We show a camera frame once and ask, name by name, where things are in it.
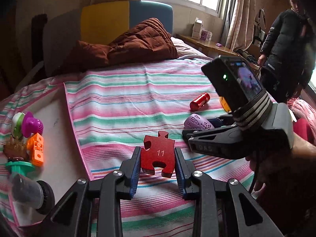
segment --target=purple pacifier toy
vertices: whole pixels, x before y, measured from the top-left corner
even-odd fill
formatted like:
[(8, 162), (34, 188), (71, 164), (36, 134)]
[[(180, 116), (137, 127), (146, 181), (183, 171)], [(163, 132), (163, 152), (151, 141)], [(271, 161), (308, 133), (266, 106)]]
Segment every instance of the purple pacifier toy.
[(32, 133), (43, 134), (44, 126), (42, 121), (33, 117), (31, 112), (25, 114), (22, 126), (21, 126), (22, 134), (24, 137), (28, 138)]
[(204, 117), (194, 113), (186, 119), (184, 128), (210, 130), (213, 129), (214, 126)]

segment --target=brown quilt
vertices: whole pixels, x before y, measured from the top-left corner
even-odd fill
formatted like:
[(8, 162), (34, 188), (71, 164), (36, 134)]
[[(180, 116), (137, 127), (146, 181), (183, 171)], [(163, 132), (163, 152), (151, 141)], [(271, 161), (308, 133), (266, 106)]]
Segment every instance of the brown quilt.
[(178, 57), (171, 35), (158, 19), (151, 18), (125, 32), (109, 45), (77, 41), (64, 64), (54, 72), (54, 75)]

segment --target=red can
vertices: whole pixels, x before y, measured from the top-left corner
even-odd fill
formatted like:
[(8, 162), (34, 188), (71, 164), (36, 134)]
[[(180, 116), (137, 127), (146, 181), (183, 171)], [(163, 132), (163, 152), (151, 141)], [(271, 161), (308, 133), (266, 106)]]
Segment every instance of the red can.
[(202, 106), (207, 104), (209, 100), (210, 100), (210, 95), (207, 92), (201, 94), (200, 97), (190, 102), (191, 111), (199, 110), (200, 108), (202, 108)]

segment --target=headboard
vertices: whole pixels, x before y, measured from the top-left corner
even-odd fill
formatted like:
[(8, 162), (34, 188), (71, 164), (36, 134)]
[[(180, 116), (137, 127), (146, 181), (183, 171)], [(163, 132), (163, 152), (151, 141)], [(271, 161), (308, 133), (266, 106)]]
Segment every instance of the headboard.
[(172, 34), (173, 9), (152, 1), (117, 1), (83, 7), (59, 15), (44, 27), (43, 53), (46, 75), (63, 64), (76, 40), (107, 45), (138, 23), (158, 18)]

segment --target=red puzzle piece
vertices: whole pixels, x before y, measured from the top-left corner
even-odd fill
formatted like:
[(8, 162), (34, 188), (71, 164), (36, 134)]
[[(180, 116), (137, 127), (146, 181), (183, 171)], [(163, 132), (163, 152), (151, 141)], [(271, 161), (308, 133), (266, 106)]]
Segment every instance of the red puzzle piece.
[(144, 173), (155, 174), (154, 167), (162, 167), (162, 177), (170, 178), (175, 167), (174, 140), (168, 139), (168, 132), (158, 131), (158, 137), (145, 135), (141, 150), (141, 168)]

